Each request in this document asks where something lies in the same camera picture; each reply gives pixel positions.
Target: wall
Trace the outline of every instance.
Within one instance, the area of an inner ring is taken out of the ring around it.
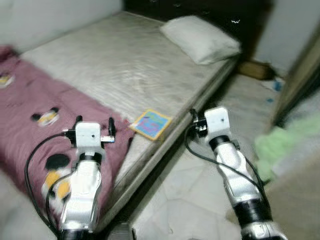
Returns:
[[[320,21],[320,0],[275,0],[255,59],[286,73]]]
[[[121,8],[122,0],[0,0],[0,44],[26,51]]]

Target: colorful book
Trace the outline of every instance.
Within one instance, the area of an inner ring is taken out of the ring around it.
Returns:
[[[151,140],[157,140],[163,131],[169,126],[171,118],[157,111],[148,109],[130,128]]]

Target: green cloth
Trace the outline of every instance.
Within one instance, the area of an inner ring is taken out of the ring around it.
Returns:
[[[299,119],[286,129],[275,127],[270,134],[259,136],[254,143],[258,173],[263,181],[275,178],[272,167],[303,139],[320,132],[320,113]]]

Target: pink blanket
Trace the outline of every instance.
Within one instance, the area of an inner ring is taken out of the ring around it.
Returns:
[[[114,118],[116,142],[105,144],[107,159],[101,165],[102,190],[98,201],[103,208],[127,154],[130,139],[134,136],[128,128],[129,122],[72,86],[52,79],[18,58],[8,46],[0,46],[0,74],[14,77],[11,84],[0,88],[0,167],[23,192],[26,192],[26,160],[37,144],[48,136],[60,133],[62,129],[72,128],[77,115],[82,115],[84,121],[100,123],[101,135],[108,135],[108,119]],[[58,109],[58,119],[41,126],[35,118],[52,108]],[[63,137],[47,142],[38,150],[30,163],[29,175],[39,204],[44,203],[41,187],[48,173],[46,161],[54,154],[67,155],[71,160],[69,167],[75,160],[75,149]]]

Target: mattress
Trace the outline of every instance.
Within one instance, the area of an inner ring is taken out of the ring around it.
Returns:
[[[157,141],[136,134],[117,175],[102,230],[234,68],[237,57],[196,65],[159,31],[162,22],[120,12],[22,57],[133,122],[146,109],[172,117]]]

